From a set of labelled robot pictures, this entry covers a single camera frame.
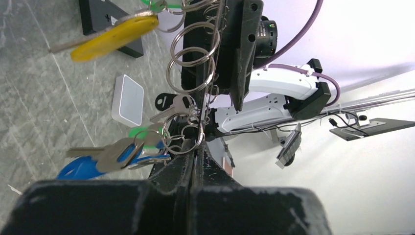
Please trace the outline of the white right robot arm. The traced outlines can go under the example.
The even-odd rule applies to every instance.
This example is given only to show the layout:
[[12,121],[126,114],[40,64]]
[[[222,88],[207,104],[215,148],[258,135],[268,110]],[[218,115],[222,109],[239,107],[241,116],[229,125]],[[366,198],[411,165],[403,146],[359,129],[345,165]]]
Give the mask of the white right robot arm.
[[209,49],[213,55],[214,94],[228,94],[230,107],[213,108],[205,125],[209,137],[274,118],[305,120],[333,104],[322,67],[311,59],[300,67],[275,64],[277,24],[262,15],[260,0],[215,0],[189,12],[185,26],[200,29],[184,35],[184,47]]

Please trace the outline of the yellow key tag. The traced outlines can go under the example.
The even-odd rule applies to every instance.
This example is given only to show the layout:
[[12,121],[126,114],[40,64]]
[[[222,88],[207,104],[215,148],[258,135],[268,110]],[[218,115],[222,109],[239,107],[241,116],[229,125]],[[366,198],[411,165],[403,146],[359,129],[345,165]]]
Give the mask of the yellow key tag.
[[74,49],[70,53],[71,59],[86,62],[104,56],[149,33],[158,25],[159,20],[155,15],[126,20]]

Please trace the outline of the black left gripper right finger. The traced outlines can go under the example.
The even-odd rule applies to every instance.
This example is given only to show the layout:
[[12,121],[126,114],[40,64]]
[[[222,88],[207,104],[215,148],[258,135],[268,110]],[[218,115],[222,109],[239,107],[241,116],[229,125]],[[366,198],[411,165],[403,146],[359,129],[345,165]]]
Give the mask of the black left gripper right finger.
[[244,187],[220,168],[205,144],[191,152],[192,235],[330,235],[324,207],[307,188]]

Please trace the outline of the green key tag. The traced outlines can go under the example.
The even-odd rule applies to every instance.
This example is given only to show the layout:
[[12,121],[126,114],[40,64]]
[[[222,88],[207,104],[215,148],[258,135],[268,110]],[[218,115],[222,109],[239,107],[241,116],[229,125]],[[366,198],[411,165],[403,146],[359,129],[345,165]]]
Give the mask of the green key tag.
[[[141,127],[141,126],[137,126],[137,127],[133,127],[128,134],[129,138],[134,138],[136,137],[137,139],[143,139],[146,137],[147,135],[147,127]],[[152,145],[145,145],[143,147],[144,149],[163,149],[164,148],[164,144],[162,143],[162,141],[159,141],[159,143],[155,146]]]

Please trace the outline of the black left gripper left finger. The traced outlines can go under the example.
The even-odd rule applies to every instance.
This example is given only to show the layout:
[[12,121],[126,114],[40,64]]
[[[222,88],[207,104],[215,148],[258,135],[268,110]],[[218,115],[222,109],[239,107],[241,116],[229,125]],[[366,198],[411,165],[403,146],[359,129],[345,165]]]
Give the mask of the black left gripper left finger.
[[147,180],[47,180],[17,200],[3,235],[176,235],[186,227],[194,155]]

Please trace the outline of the blue key tag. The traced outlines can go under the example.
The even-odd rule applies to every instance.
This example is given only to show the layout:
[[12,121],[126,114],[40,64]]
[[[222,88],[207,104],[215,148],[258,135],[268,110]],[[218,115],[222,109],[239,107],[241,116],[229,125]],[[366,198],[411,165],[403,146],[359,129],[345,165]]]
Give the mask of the blue key tag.
[[148,153],[145,150],[142,150],[141,153],[131,161],[127,168],[129,170],[134,170],[152,164],[162,163],[166,165],[167,162],[171,160],[171,157],[170,154],[167,153],[164,144],[159,142],[155,147],[159,150],[158,153]]
[[128,166],[142,151],[143,144],[109,147],[95,156],[78,156],[58,173],[58,180],[87,180]]

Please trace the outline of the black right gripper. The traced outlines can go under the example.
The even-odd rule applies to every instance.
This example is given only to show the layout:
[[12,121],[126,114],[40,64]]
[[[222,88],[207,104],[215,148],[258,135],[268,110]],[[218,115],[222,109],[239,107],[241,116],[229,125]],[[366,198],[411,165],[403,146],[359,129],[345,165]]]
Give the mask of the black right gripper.
[[[192,97],[203,97],[215,0],[183,0],[184,28],[181,31],[181,88]],[[277,24],[261,16],[261,0],[229,0],[220,44],[220,88],[231,96],[236,111],[241,111],[248,92],[246,83],[252,67],[271,58],[277,48]]]

